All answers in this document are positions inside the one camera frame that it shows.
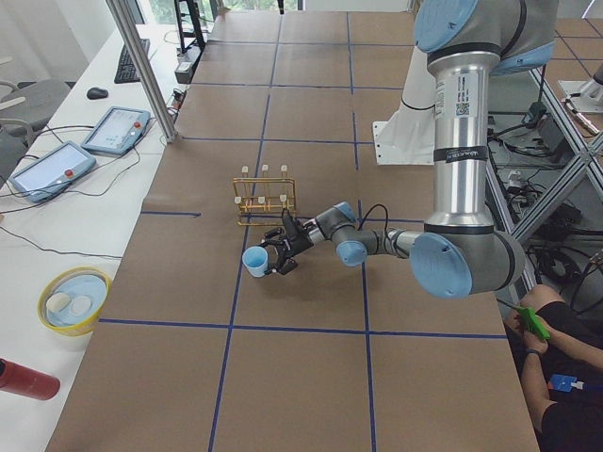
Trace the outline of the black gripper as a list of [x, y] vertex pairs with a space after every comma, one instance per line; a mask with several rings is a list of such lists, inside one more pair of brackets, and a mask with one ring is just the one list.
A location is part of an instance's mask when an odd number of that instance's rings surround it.
[[284, 217], [283, 227], [275, 227], [264, 233], [260, 247], [282, 247], [285, 244], [285, 254], [269, 253], [268, 268], [264, 275], [271, 274], [286, 275], [294, 270], [298, 263], [294, 256], [314, 246], [310, 233], [315, 228], [312, 220], [301, 223], [294, 217]]

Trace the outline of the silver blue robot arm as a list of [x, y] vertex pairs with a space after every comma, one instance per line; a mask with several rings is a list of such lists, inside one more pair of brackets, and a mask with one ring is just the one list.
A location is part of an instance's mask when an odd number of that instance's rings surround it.
[[366, 230], [341, 202], [300, 222], [288, 212], [282, 226], [242, 257], [257, 278], [286, 274], [296, 256], [319, 242], [334, 244], [346, 266], [389, 254], [411, 263], [425, 291], [441, 299], [497, 291], [515, 282], [525, 254], [496, 230], [485, 203], [488, 162], [488, 83], [521, 73], [553, 53], [555, 1], [426, 1], [418, 10], [416, 46], [435, 79], [434, 208], [421, 232]]
[[564, 100], [574, 113], [602, 113], [602, 66], [587, 81], [559, 81]]

